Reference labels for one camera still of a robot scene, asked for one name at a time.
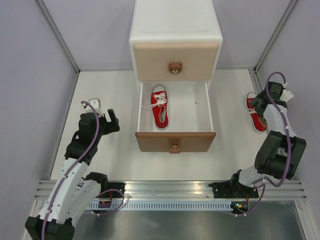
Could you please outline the red sneaker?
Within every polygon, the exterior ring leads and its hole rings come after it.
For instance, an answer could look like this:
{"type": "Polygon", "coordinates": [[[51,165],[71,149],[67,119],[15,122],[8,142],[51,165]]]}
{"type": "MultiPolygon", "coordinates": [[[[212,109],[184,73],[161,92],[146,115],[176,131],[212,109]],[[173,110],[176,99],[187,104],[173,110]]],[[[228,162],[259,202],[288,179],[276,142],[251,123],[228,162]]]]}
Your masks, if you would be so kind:
{"type": "Polygon", "coordinates": [[[250,102],[257,96],[255,92],[248,92],[245,99],[244,105],[247,113],[250,115],[252,127],[255,132],[262,134],[267,131],[267,122],[260,116],[256,110],[251,106],[250,102]]]}
{"type": "Polygon", "coordinates": [[[150,106],[157,129],[165,130],[169,126],[168,93],[162,84],[156,85],[151,91],[150,106]]]}

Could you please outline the bear knob bottom drawer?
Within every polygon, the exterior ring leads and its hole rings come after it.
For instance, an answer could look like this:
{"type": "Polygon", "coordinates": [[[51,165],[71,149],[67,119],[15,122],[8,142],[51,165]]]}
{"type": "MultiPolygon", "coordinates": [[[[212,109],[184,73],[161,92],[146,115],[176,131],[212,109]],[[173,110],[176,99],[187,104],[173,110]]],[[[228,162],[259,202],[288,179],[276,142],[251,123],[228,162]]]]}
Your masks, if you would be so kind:
{"type": "Polygon", "coordinates": [[[179,148],[179,146],[177,144],[173,144],[168,152],[170,154],[180,154],[181,153],[181,149],[179,148]]]}

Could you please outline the beige top drawer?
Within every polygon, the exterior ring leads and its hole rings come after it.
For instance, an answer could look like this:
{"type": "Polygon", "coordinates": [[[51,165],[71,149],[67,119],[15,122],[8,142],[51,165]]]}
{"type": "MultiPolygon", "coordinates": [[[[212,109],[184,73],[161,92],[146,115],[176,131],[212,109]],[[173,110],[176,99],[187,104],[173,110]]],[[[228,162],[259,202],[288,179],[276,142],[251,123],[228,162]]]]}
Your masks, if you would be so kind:
{"type": "Polygon", "coordinates": [[[133,45],[135,72],[140,81],[207,81],[211,78],[217,42],[140,42],[133,45]],[[182,62],[171,74],[170,62],[182,62]]]}

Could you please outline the brown bottom drawer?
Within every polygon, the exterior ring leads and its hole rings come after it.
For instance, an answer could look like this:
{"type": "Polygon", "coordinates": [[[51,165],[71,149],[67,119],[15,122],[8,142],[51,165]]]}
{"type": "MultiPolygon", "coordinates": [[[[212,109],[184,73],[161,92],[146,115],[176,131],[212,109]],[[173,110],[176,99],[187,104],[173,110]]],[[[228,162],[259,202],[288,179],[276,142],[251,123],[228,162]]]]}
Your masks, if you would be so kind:
{"type": "Polygon", "coordinates": [[[135,137],[141,152],[168,153],[178,145],[181,153],[207,152],[216,137],[208,84],[206,81],[162,81],[168,93],[169,124],[165,130],[156,128],[148,107],[151,92],[159,83],[140,84],[140,102],[135,137]]]}

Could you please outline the brown bear knob top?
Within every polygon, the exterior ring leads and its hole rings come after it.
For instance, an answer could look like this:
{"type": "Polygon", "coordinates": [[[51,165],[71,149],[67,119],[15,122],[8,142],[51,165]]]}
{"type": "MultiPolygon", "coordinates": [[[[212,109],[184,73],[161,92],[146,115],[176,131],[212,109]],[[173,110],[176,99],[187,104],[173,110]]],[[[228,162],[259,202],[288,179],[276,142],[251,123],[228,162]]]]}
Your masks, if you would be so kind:
{"type": "Polygon", "coordinates": [[[179,74],[183,70],[182,62],[170,62],[168,64],[168,71],[171,74],[179,74]]]}

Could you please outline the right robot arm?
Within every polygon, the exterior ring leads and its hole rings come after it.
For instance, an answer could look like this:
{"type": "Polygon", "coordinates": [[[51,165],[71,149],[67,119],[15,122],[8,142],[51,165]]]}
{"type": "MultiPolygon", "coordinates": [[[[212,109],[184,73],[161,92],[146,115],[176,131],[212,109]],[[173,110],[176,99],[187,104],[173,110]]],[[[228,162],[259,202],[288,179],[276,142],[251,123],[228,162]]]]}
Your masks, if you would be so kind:
{"type": "Polygon", "coordinates": [[[292,96],[285,84],[268,82],[248,102],[266,121],[268,134],[251,167],[238,170],[230,180],[209,185],[215,199],[257,199],[258,187],[264,182],[279,186],[274,179],[282,183],[295,175],[307,142],[296,135],[288,119],[287,101],[292,96]]]}

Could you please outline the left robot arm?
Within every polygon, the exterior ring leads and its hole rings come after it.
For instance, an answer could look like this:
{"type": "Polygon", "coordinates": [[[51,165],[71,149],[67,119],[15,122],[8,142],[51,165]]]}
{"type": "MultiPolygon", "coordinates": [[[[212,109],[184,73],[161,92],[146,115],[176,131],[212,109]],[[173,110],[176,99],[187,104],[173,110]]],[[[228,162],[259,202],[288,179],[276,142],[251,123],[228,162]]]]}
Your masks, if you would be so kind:
{"type": "Polygon", "coordinates": [[[76,225],[94,198],[104,198],[109,193],[107,175],[90,172],[83,185],[78,186],[88,169],[98,144],[104,135],[120,130],[113,109],[105,114],[90,111],[80,115],[78,130],[66,148],[62,171],[42,210],[28,217],[25,228],[33,240],[71,240],[76,225]]]}

